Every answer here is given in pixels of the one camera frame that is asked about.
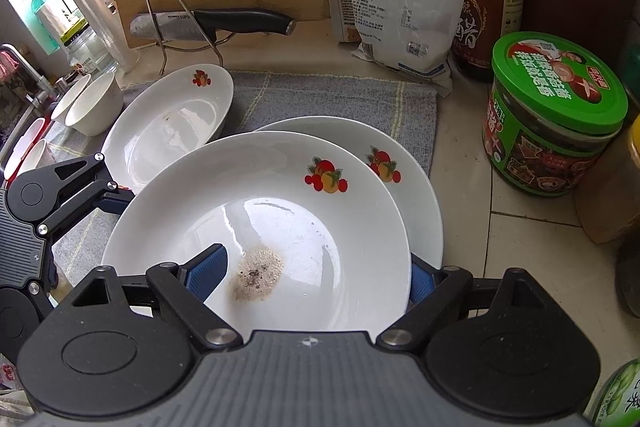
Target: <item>gray dish towel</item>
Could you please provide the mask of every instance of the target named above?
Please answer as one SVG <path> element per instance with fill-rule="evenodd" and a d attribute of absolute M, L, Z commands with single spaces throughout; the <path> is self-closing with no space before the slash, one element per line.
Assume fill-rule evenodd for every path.
<path fill-rule="evenodd" d="M 286 118 L 328 115 L 367 123 L 398 140 L 429 172 L 436 132 L 436 90 L 424 84 L 330 74 L 231 71 L 234 97 L 222 136 Z M 125 89 L 131 103 L 151 83 Z M 47 140 L 57 161 L 101 149 L 106 133 L 87 138 L 54 123 Z M 94 210 L 53 246 L 58 265 L 77 284 L 100 264 L 118 216 Z"/>

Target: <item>jar label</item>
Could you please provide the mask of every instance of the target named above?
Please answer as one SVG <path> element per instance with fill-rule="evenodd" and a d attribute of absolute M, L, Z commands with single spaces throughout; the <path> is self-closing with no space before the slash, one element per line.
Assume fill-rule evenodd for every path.
<path fill-rule="evenodd" d="M 491 162 L 509 181 L 547 196 L 564 194 L 575 187 L 599 155 L 567 151 L 537 136 L 511 113 L 495 87 L 482 140 Z"/>
<path fill-rule="evenodd" d="M 596 427 L 626 427 L 640 419 L 640 360 L 632 360 L 606 384 L 591 421 Z"/>
<path fill-rule="evenodd" d="M 78 58 L 71 59 L 71 67 L 79 74 L 98 73 L 100 70 L 95 65 L 94 60 L 89 55 L 83 55 Z"/>
<path fill-rule="evenodd" d="M 452 49 L 479 68 L 490 69 L 498 39 L 520 29 L 524 0 L 465 0 Z"/>

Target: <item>kitchen knife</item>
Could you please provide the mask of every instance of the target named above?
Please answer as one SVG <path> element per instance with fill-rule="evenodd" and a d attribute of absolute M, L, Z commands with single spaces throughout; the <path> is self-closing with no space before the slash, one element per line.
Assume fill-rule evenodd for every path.
<path fill-rule="evenodd" d="M 296 26 L 295 20 L 282 13 L 259 8 L 228 8 L 194 10 L 193 15 L 212 39 L 216 30 L 233 33 L 280 33 L 289 35 Z M 202 41 L 204 38 L 189 15 L 181 12 L 158 12 L 156 20 L 162 38 L 166 41 Z M 155 39 L 156 31 L 148 13 L 137 15 L 129 25 L 131 35 Z"/>

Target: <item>tile grout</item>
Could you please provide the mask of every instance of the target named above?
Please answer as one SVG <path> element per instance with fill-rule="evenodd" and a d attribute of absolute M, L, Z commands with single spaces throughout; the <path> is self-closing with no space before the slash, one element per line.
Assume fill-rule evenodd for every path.
<path fill-rule="evenodd" d="M 498 216 L 517 217 L 518 219 L 529 219 L 530 221 L 540 221 L 541 223 L 551 223 L 552 225 L 564 225 L 566 227 L 574 227 L 575 229 L 581 229 L 581 225 L 572 225 L 572 223 L 562 223 L 560 221 L 552 221 L 550 219 L 541 219 L 539 217 L 518 216 L 517 214 L 509 214 L 508 212 L 499 212 L 498 210 L 492 210 L 492 214 Z"/>
<path fill-rule="evenodd" d="M 486 260 L 489 258 L 489 239 L 491 238 L 491 214 L 494 207 L 494 172 L 490 174 L 490 190 L 489 190 L 489 223 L 486 230 L 486 249 L 484 250 L 484 266 L 482 266 L 482 277 L 486 276 Z"/>

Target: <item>bottle label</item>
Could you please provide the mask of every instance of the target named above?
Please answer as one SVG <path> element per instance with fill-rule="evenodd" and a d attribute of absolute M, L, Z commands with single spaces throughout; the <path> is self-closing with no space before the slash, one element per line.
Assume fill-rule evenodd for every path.
<path fill-rule="evenodd" d="M 465 0 L 452 49 L 479 68 L 491 68 L 494 44 L 520 29 L 524 0 Z"/>
<path fill-rule="evenodd" d="M 635 425 L 640 419 L 640 360 L 626 363 L 614 375 L 592 413 L 597 427 Z"/>

